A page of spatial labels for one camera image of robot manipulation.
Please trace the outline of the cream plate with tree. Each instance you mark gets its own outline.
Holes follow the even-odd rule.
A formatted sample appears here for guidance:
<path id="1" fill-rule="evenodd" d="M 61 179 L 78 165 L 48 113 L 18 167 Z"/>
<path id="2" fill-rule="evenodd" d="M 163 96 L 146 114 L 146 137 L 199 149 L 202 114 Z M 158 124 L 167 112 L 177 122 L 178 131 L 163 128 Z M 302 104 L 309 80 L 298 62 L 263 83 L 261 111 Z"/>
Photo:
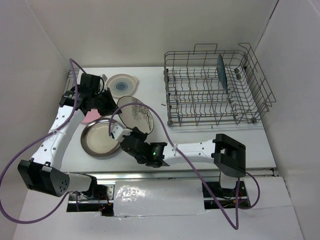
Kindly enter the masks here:
<path id="1" fill-rule="evenodd" d="M 154 129 L 154 119 L 150 110 L 140 105 L 142 102 L 133 96 L 121 97 L 117 101 L 117 106 L 121 107 L 129 103 L 134 104 L 123 107 L 118 114 L 123 124 L 131 129 L 137 127 L 144 134 L 150 134 Z"/>

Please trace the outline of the blue floral plate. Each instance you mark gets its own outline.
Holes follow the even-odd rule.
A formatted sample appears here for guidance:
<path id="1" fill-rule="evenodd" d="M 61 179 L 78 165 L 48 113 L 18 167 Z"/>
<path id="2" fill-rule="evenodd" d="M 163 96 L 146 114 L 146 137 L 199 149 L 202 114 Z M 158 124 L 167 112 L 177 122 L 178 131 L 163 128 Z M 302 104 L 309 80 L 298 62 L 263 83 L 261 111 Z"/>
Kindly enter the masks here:
<path id="1" fill-rule="evenodd" d="M 228 83 L 227 83 L 225 65 L 224 65 L 223 57 L 221 54 L 219 54 L 217 57 L 216 70 L 218 74 L 218 79 L 221 82 L 224 91 L 228 93 Z"/>

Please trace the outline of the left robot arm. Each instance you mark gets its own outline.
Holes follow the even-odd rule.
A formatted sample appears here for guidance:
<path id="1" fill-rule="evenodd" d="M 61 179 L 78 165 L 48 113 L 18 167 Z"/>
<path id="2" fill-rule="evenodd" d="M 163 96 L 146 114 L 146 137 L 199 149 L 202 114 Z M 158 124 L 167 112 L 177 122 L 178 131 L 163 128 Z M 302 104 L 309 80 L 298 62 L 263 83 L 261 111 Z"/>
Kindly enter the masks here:
<path id="1" fill-rule="evenodd" d="M 108 116 L 117 109 L 110 89 L 105 87 L 106 80 L 105 75 L 82 73 L 80 83 L 61 96 L 49 135 L 29 160 L 21 160 L 17 166 L 28 189 L 55 197 L 66 192 L 81 192 L 88 200 L 97 197 L 99 187 L 94 176 L 62 172 L 61 166 L 87 112 L 97 110 L 101 116 Z"/>

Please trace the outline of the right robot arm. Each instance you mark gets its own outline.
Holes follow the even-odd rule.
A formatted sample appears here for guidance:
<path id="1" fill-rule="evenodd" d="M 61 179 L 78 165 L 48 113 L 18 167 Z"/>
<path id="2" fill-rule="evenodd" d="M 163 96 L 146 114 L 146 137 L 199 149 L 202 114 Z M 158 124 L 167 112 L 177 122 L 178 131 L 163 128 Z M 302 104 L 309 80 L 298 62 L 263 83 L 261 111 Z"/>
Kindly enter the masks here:
<path id="1" fill-rule="evenodd" d="M 169 167 L 191 162 L 216 165 L 227 177 L 246 176 L 246 146 L 226 134 L 216 134 L 212 140 L 170 144 L 167 142 L 147 143 L 147 134 L 138 128 L 112 130 L 121 149 L 132 156 L 138 164 L 152 168 Z"/>

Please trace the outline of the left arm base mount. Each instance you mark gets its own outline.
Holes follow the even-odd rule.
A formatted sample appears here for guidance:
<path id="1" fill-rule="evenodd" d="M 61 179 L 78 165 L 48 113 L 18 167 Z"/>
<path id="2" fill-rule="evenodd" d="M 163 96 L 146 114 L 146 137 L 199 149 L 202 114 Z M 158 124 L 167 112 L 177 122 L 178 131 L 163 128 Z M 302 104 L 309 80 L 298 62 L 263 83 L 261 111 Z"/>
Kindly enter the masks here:
<path id="1" fill-rule="evenodd" d="M 98 213 L 101 216 L 114 216 L 115 184 L 99 184 L 89 187 L 88 191 L 72 192 L 67 202 L 67 213 Z"/>

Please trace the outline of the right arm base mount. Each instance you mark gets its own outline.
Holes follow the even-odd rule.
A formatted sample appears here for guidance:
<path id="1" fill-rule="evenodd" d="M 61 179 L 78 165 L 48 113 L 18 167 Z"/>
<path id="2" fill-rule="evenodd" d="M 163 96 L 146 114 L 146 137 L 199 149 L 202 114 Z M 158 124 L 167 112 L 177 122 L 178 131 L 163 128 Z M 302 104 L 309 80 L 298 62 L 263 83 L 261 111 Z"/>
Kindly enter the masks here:
<path id="1" fill-rule="evenodd" d="M 225 209 L 234 209 L 236 206 L 236 187 L 233 189 L 222 188 L 219 183 L 218 177 L 204 177 L 205 182 L 214 193 L 220 204 Z M 218 209 L 218 205 L 215 203 L 214 199 L 202 184 L 203 192 L 203 203 L 205 210 Z M 245 182 L 240 181 L 239 193 L 238 193 L 239 206 L 242 208 L 247 208 L 251 206 L 248 191 L 246 189 Z"/>

